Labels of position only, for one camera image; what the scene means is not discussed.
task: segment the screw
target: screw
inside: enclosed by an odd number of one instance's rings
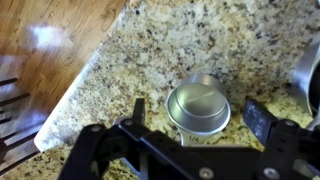
[[[288,126],[294,126],[294,122],[292,121],[285,121],[284,123],[286,123]]]
[[[133,124],[133,122],[131,120],[126,120],[124,124],[127,126],[130,126],[131,124]]]
[[[277,170],[273,168],[265,168],[263,170],[263,173],[268,179],[272,179],[272,180],[280,179],[280,174],[278,173]]]
[[[214,173],[210,168],[203,167],[199,171],[199,176],[202,179],[212,179],[214,177]]]
[[[96,126],[93,126],[93,127],[91,128],[91,131],[93,131],[93,132],[98,132],[98,131],[100,131],[100,129],[101,129],[101,126],[96,125]]]

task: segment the kitchen counter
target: kitchen counter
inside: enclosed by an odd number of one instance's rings
[[[311,0],[129,2],[35,138],[43,153],[2,178],[56,178],[84,126],[110,127],[139,97],[146,99],[146,126],[179,141],[164,104],[193,73],[223,83],[232,108],[230,123],[208,144],[262,148],[242,122],[245,97],[305,127],[311,117],[288,89],[295,63],[320,40],[317,8]],[[106,177],[136,178],[121,161]]]

